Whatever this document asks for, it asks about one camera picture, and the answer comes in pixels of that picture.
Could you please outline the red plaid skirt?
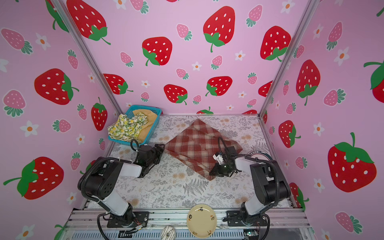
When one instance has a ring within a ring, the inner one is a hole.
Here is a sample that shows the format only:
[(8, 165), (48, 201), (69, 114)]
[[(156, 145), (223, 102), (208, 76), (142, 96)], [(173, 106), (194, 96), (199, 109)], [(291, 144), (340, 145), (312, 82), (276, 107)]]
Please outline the red plaid skirt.
[(215, 163), (213, 155), (219, 152), (218, 139), (221, 133), (200, 119), (170, 140), (165, 150), (194, 172), (211, 181), (210, 175)]

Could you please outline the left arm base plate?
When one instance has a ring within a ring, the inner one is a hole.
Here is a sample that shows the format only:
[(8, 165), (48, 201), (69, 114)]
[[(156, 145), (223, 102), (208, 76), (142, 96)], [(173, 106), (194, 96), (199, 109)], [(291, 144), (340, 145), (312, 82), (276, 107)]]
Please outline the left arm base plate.
[(111, 215), (107, 228), (145, 228), (148, 224), (150, 212), (129, 212), (124, 216)]

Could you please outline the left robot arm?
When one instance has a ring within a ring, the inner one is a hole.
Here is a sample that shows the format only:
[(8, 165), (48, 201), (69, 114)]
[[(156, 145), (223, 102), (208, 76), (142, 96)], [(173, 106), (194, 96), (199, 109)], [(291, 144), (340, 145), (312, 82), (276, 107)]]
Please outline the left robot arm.
[(83, 174), (78, 183), (78, 189), (84, 198), (99, 204), (113, 216), (132, 215), (130, 204), (115, 191), (119, 176), (144, 178), (154, 166), (160, 163), (165, 150), (164, 144), (156, 144), (152, 147), (139, 145), (137, 141), (132, 140), (130, 145), (136, 153), (134, 161), (100, 157)]

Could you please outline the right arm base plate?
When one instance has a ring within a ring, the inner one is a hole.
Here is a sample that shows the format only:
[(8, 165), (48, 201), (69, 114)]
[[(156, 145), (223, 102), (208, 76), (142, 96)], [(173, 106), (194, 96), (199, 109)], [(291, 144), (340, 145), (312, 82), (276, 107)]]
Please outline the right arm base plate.
[(240, 210), (227, 211), (226, 216), (223, 218), (230, 227), (267, 227), (269, 220), (264, 215), (248, 215)]

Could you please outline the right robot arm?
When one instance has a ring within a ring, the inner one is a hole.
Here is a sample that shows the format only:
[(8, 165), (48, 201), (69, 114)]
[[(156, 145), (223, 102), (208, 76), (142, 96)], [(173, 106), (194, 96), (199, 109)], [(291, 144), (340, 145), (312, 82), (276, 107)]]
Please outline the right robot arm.
[(267, 210), (291, 196), (291, 190), (277, 161), (264, 152), (237, 154), (234, 147), (213, 155), (216, 161), (210, 171), (211, 176), (231, 177), (244, 172), (252, 177), (255, 195), (242, 204), (240, 213), (245, 221), (250, 217), (260, 217)]

